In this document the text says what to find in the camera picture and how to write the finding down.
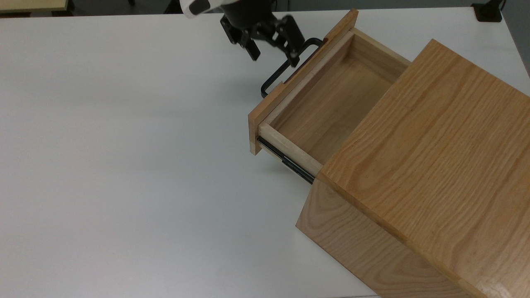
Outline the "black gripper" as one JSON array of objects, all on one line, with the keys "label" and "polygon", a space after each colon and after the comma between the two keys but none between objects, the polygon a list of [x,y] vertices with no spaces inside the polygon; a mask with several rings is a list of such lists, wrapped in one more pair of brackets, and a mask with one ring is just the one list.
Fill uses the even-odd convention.
[{"label": "black gripper", "polygon": [[272,13],[270,0],[236,0],[220,6],[224,12],[220,24],[229,41],[233,45],[240,45],[256,61],[261,52],[248,30],[264,22],[264,40],[274,48],[280,49],[291,67],[298,65],[299,53],[305,38],[291,15],[277,19]]}]

